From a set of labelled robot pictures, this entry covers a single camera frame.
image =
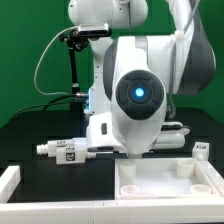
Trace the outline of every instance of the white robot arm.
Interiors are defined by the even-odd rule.
[[[215,58],[197,11],[199,0],[167,2],[176,25],[172,35],[90,40],[94,84],[87,113],[94,115],[87,148],[138,155],[169,148],[167,139],[171,148],[183,146],[188,131],[180,123],[164,123],[166,93],[199,93],[213,78]],[[128,28],[141,24],[147,9],[145,0],[71,0],[69,16],[78,26]],[[163,124],[180,131],[161,132]]]

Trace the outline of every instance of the black tabletop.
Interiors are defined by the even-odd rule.
[[[224,127],[199,109],[179,108],[176,121],[191,127],[179,150],[159,150],[143,157],[190,157],[194,143],[210,143],[209,161],[224,176]],[[114,199],[114,158],[98,155],[80,165],[56,165],[55,158],[36,154],[36,145],[49,140],[85,137],[88,122],[79,113],[45,111],[22,113],[0,129],[0,173],[20,165],[22,181],[9,202]]]

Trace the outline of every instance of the label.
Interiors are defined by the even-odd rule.
[[[67,162],[75,161],[75,153],[74,152],[66,153],[66,161]]]

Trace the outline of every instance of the white object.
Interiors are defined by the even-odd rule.
[[[56,157],[57,164],[85,163],[86,159],[96,158],[95,153],[87,151],[86,138],[48,141],[46,145],[37,146],[37,154]]]
[[[136,164],[134,160],[124,160],[119,163],[119,175],[123,178],[134,178],[136,176]]]
[[[108,23],[111,28],[129,28],[128,2],[127,0],[71,0],[68,13],[75,25]],[[142,24],[148,15],[146,1],[132,0],[130,11],[132,26]]]
[[[176,175],[177,159],[141,159],[136,161],[137,179],[132,184],[121,185],[119,161],[116,161],[116,200],[86,202],[46,202],[0,204],[1,224],[163,224],[163,223],[214,223],[224,221],[224,180],[208,161],[194,159],[195,176],[180,178]],[[141,185],[139,177],[147,174]],[[154,196],[146,197],[146,188],[153,188],[157,182]],[[159,194],[162,187],[166,195]],[[176,188],[176,195],[170,194],[170,187]],[[185,195],[178,194],[188,188]],[[211,189],[206,194],[193,191]]]
[[[125,185],[121,187],[121,195],[138,195],[140,188],[135,185]]]
[[[0,203],[7,203],[20,180],[19,166],[9,166],[0,177]]]
[[[191,186],[191,193],[197,195],[205,195],[211,194],[212,190],[210,187],[203,185],[203,184],[195,184]]]
[[[183,201],[187,198],[201,196],[223,197],[221,191],[224,190],[224,185],[218,186],[217,181],[213,180],[217,172],[212,175],[212,179],[211,173],[209,176],[206,172],[203,161],[191,158],[136,159],[136,173],[132,178],[123,175],[123,173],[129,172],[129,166],[123,166],[122,172],[120,172],[120,164],[124,162],[123,159],[116,160],[116,200],[176,198]]]
[[[208,160],[209,157],[209,143],[196,142],[192,150],[192,157],[197,160]]]
[[[177,161],[177,175],[179,177],[194,176],[194,161],[192,159]]]

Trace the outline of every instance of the green screen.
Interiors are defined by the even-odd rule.
[[[174,32],[173,18],[165,0],[147,0],[147,21],[133,28],[134,35],[163,35]],[[72,24],[68,19],[69,0],[1,0],[0,2],[0,127],[24,107],[47,103],[55,97],[40,95],[34,88],[37,62],[49,41]],[[175,96],[179,107],[201,108],[224,124],[224,41],[223,0],[203,0],[200,13],[214,49],[217,69],[213,82],[198,96]],[[114,30],[113,37],[129,35]],[[45,92],[71,92],[71,73],[66,44],[56,41],[41,66],[38,84]],[[93,82],[90,47],[77,54],[79,83],[83,90]]]

